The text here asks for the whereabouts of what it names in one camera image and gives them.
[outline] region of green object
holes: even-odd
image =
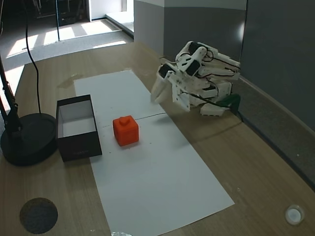
[[[238,109],[241,103],[241,96],[238,94],[231,94],[227,96],[220,102],[217,102],[217,105],[220,107],[229,107],[231,112],[235,115],[238,113]]]

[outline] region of gray wall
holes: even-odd
[[[174,59],[188,41],[240,59],[246,0],[135,0],[134,40]]]
[[[134,1],[134,41],[164,53],[164,7]]]
[[[241,60],[246,79],[313,130],[314,9],[313,0],[249,0]]]
[[[217,48],[240,59],[245,11],[211,7],[166,7],[164,54],[174,58],[188,41]]]

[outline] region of table surface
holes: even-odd
[[[57,100],[74,97],[75,79],[132,69],[151,90],[158,55],[140,43],[93,49],[36,63],[44,113],[55,116]],[[36,74],[24,68],[17,88],[19,115],[36,113]],[[308,236],[315,235],[315,193],[250,128],[226,113],[202,117],[185,113],[171,100],[162,104],[175,124],[208,165],[235,205],[203,220],[167,233],[168,236]],[[110,236],[89,159],[63,163],[56,151],[46,161],[26,168],[0,159],[0,235],[32,235],[19,222],[24,203],[47,198],[59,217],[46,236]],[[292,204],[305,219],[291,226],[284,218]]]

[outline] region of black round pad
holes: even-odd
[[[56,206],[46,198],[35,198],[24,204],[20,211],[20,221],[32,234],[43,234],[56,224],[58,211]]]
[[[1,136],[4,157],[15,166],[37,164],[57,149],[56,120],[48,114],[31,114],[20,118],[23,129],[18,139],[9,138],[5,130]]]

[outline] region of baseboard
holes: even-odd
[[[274,99],[272,96],[267,94],[265,91],[254,85],[249,80],[245,79],[243,76],[240,77],[242,81],[244,81],[246,84],[251,86],[254,90],[258,91],[260,94],[262,94],[264,97],[266,97],[269,101],[271,101],[273,104],[275,104],[277,107],[279,107],[281,110],[283,110],[285,113],[287,113],[292,119],[294,119],[296,122],[298,122],[303,128],[305,128],[312,136],[315,137],[315,131],[312,130],[309,126],[307,126],[299,117],[297,117],[294,113],[292,113],[288,108],[286,108],[284,105],[282,105],[280,102],[278,102],[276,99]]]

